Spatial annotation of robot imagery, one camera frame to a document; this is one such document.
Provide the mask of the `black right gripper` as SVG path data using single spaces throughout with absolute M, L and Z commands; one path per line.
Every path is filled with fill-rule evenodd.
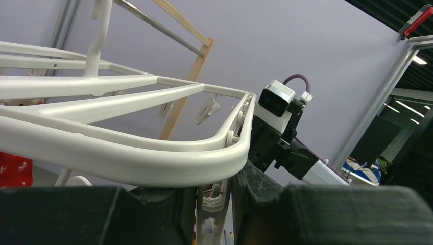
M 287 171 L 295 162 L 303 161 L 298 149 L 291 147 L 302 113 L 303 103 L 299 100 L 291 102 L 281 117 L 255 105 L 248 160 L 260 171 L 265 172 L 273 161 L 276 168 L 282 166 Z

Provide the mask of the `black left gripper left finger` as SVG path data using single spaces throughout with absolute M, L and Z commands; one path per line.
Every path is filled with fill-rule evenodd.
M 1 190 L 1 244 L 191 244 L 197 190 Z

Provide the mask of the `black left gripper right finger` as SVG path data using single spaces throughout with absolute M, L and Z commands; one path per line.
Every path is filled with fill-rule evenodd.
M 282 186 L 251 163 L 233 177 L 236 244 L 432 244 L 432 210 L 401 186 Z

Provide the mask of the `white hanger clip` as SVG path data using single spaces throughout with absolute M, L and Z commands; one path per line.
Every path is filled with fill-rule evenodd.
M 212 188 L 205 190 L 200 186 L 197 191 L 196 207 L 196 242 L 204 244 L 204 224 L 212 219 L 212 244 L 220 244 L 224 234 L 224 224 L 231 195 L 231 180 L 226 179 L 213 183 Z

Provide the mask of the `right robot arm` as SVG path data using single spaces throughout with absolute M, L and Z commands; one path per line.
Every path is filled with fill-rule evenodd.
M 271 164 L 283 167 L 307 184 L 348 186 L 348 181 L 296 139 L 302 114 L 299 101 L 292 102 L 281 116 L 256 104 L 248 160 L 262 172 Z

